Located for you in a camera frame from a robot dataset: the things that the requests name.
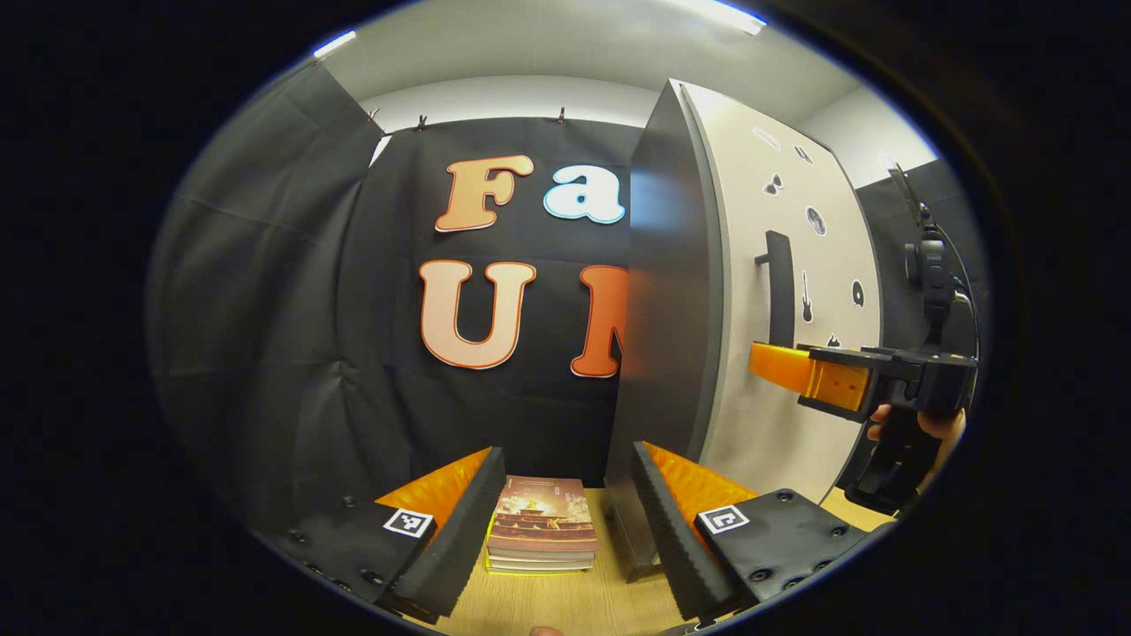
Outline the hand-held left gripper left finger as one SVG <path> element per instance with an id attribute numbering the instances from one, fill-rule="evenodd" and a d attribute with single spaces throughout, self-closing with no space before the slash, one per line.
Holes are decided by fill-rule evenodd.
<path id="1" fill-rule="evenodd" d="M 435 624 L 452 614 L 506 485 L 489 446 L 373 499 L 310 504 L 271 548 L 360 602 Z"/>

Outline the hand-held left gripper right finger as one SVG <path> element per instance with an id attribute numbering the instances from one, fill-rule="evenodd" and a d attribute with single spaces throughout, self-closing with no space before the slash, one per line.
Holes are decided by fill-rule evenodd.
<path id="1" fill-rule="evenodd" d="M 869 533 L 791 488 L 756 495 L 634 442 L 633 480 L 681 616 L 713 624 L 824 574 Z"/>

